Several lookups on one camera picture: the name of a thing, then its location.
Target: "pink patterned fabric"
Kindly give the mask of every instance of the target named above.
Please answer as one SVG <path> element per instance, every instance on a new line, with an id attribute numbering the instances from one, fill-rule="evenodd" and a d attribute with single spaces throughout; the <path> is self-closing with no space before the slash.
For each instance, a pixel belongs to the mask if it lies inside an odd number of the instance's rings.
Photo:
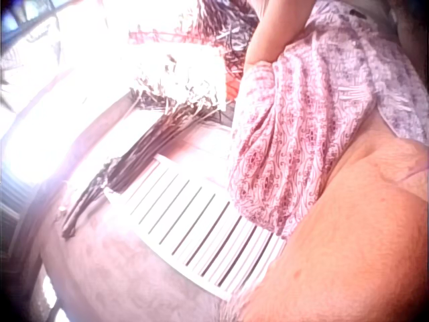
<path id="1" fill-rule="evenodd" d="M 398 136 L 428 144 L 426 89 L 399 45 L 351 9 L 318 1 L 277 62 L 241 81 L 229 191 L 240 214 L 284 238 L 374 108 Z"/>

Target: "person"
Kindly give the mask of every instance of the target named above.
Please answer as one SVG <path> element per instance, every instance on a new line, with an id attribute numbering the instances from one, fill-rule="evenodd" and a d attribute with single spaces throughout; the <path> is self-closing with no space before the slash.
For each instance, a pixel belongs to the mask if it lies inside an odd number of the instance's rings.
<path id="1" fill-rule="evenodd" d="M 380 1 L 251 4 L 229 191 L 287 244 L 224 313 L 409 321 L 428 299 L 426 88 Z"/>

